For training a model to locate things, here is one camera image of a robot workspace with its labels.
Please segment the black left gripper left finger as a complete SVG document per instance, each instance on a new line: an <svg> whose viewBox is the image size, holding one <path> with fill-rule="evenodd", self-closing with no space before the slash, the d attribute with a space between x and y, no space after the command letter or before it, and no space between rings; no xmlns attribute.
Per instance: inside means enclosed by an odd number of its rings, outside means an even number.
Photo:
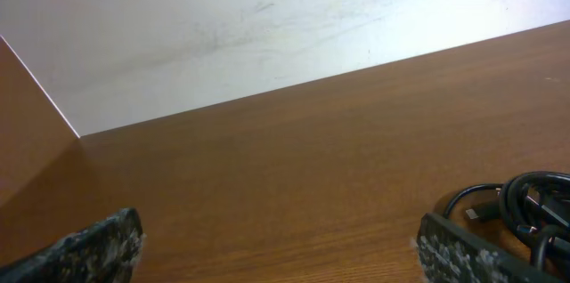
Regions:
<svg viewBox="0 0 570 283"><path fill-rule="evenodd" d="M1 268L2 283L128 283L143 250L136 209L104 220Z"/></svg>

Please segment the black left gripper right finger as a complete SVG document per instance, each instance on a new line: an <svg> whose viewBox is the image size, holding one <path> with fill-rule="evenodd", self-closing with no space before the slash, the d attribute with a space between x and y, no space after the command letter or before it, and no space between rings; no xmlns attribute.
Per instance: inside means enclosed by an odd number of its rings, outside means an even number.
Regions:
<svg viewBox="0 0 570 283"><path fill-rule="evenodd" d="M428 282L559 283L439 214L425 214L416 239L419 264Z"/></svg>

